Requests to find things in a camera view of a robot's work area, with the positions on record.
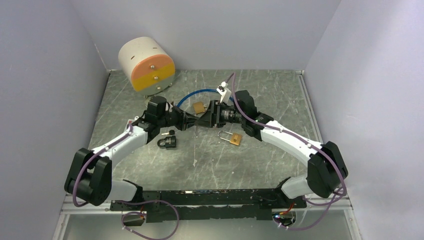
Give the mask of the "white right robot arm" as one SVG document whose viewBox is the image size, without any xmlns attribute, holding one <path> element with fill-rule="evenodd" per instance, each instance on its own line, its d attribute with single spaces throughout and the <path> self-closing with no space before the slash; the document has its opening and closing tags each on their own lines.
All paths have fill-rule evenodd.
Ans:
<svg viewBox="0 0 424 240">
<path fill-rule="evenodd" d="M 347 194 L 344 180 L 348 170 L 338 146 L 303 137 L 281 125 L 271 116 L 257 110 L 246 90 L 233 96 L 233 105 L 212 100 L 206 112 L 195 122 L 205 128 L 221 128 L 226 123 L 240 124 L 244 132 L 261 142 L 271 144 L 298 159 L 307 172 L 284 180 L 275 193 L 275 202 L 288 207 L 295 198 L 316 194 L 321 198 L 335 195 L 338 200 Z"/>
</svg>

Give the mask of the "long shackle brass padlock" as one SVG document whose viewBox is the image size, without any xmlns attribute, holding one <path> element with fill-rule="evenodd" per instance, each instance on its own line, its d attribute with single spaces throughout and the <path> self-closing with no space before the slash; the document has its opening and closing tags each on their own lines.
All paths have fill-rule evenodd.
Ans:
<svg viewBox="0 0 424 240">
<path fill-rule="evenodd" d="M 238 133 L 232 133 L 229 131 L 221 130 L 217 133 L 217 136 L 226 142 L 229 142 L 232 145 L 239 146 L 241 144 L 242 135 Z"/>
</svg>

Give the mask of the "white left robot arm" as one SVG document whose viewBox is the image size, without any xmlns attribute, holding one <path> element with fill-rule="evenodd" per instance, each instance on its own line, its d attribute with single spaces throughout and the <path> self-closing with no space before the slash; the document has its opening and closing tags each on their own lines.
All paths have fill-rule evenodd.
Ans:
<svg viewBox="0 0 424 240">
<path fill-rule="evenodd" d="M 142 206 L 139 186 L 128 180 L 113 180 L 115 166 L 135 150 L 147 145 L 162 128 L 184 131 L 194 126 L 198 117 L 171 105 L 165 97 L 155 96 L 141 116 L 130 119 L 123 133 L 94 149 L 79 149 L 72 160 L 64 190 L 73 204 L 99 206 L 105 201 L 123 201 L 130 210 Z"/>
</svg>

